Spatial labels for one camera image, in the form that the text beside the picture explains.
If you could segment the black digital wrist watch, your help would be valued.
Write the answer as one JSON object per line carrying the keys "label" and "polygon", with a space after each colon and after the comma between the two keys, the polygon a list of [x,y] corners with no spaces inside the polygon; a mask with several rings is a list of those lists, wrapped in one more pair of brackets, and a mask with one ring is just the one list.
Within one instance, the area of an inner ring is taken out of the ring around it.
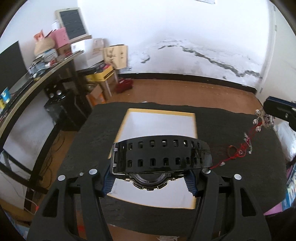
{"label": "black digital wrist watch", "polygon": [[130,138],[112,146],[110,171],[130,179],[139,189],[163,188],[168,180],[189,177],[192,170],[212,166],[209,145],[185,136]]}

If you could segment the black side desk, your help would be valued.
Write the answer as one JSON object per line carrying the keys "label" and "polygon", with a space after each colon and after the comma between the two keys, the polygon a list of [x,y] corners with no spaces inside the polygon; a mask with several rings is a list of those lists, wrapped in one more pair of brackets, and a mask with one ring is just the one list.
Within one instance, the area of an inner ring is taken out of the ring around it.
{"label": "black side desk", "polygon": [[[18,208],[26,206],[41,186],[52,162],[52,145],[61,130],[78,130],[89,107],[75,70],[74,58],[63,57],[51,67],[36,59],[11,88],[13,97],[1,113],[1,200]],[[50,101],[44,88],[61,82],[67,90],[59,101]]]}

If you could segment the black speaker with silver cones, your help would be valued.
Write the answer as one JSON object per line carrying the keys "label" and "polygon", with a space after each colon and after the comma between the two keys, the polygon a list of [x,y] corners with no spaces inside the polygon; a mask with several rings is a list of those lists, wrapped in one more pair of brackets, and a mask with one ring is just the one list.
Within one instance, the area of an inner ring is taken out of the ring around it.
{"label": "black speaker with silver cones", "polygon": [[50,101],[59,101],[66,96],[67,90],[61,82],[47,85],[44,88],[46,96]]}

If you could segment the orange cardboard box on floor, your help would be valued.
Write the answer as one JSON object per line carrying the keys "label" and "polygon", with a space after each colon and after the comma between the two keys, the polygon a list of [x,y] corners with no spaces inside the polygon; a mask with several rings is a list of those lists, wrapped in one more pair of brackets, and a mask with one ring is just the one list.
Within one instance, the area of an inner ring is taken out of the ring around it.
{"label": "orange cardboard box on floor", "polygon": [[103,90],[101,86],[98,84],[96,85],[93,90],[86,95],[86,98],[90,104],[91,108],[94,108],[98,104],[105,104],[106,100],[103,95]]}

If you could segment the red cloth bag on floor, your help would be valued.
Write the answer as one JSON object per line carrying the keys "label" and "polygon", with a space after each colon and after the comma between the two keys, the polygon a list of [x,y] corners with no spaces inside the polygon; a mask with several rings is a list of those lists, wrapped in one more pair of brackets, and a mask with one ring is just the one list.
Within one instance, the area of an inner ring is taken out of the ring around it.
{"label": "red cloth bag on floor", "polygon": [[116,93],[122,93],[133,88],[132,79],[121,79],[115,87]]}

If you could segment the yellow box on stool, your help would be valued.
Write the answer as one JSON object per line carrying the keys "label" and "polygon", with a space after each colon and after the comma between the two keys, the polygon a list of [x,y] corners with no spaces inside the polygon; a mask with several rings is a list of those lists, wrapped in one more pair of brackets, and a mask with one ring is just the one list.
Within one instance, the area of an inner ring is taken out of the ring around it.
{"label": "yellow box on stool", "polygon": [[84,78],[87,82],[102,82],[106,81],[113,74],[113,67],[111,65],[106,65],[103,68],[88,69]]}

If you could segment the black computer monitor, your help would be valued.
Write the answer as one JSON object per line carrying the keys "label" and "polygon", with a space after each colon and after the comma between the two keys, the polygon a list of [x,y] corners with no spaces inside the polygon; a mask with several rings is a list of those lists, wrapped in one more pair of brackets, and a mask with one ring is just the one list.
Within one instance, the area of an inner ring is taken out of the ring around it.
{"label": "black computer monitor", "polygon": [[19,42],[6,48],[0,55],[0,90],[11,89],[25,74],[27,68],[23,61]]}

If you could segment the brown cardboard box with print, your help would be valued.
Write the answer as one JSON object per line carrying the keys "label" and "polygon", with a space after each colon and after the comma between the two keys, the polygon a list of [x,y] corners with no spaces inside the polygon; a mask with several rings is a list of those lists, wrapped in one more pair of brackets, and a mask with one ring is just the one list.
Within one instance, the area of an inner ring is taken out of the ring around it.
{"label": "brown cardboard box with print", "polygon": [[103,49],[104,62],[111,65],[115,70],[127,67],[128,46],[113,45]]}

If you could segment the woven straw basket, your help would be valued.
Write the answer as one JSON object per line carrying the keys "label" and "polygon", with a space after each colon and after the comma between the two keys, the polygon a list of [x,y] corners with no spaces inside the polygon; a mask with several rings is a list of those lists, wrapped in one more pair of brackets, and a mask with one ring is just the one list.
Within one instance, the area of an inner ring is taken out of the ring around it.
{"label": "woven straw basket", "polygon": [[41,39],[35,44],[34,55],[37,57],[53,48],[55,48],[55,41],[51,37]]}

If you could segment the pink box on desk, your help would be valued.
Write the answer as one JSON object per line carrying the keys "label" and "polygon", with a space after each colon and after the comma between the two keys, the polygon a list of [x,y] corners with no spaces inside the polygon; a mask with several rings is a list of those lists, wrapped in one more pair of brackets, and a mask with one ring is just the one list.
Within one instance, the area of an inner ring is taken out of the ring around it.
{"label": "pink box on desk", "polygon": [[52,30],[48,33],[47,37],[50,37],[55,42],[55,49],[59,49],[70,43],[67,31],[65,27]]}

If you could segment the framed small blackboard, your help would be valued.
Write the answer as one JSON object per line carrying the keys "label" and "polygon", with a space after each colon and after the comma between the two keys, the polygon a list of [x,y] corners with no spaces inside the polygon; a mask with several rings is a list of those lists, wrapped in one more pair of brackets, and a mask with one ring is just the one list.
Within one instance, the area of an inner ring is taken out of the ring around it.
{"label": "framed small blackboard", "polygon": [[70,43],[89,37],[80,8],[58,9],[55,16],[60,26],[66,29]]}

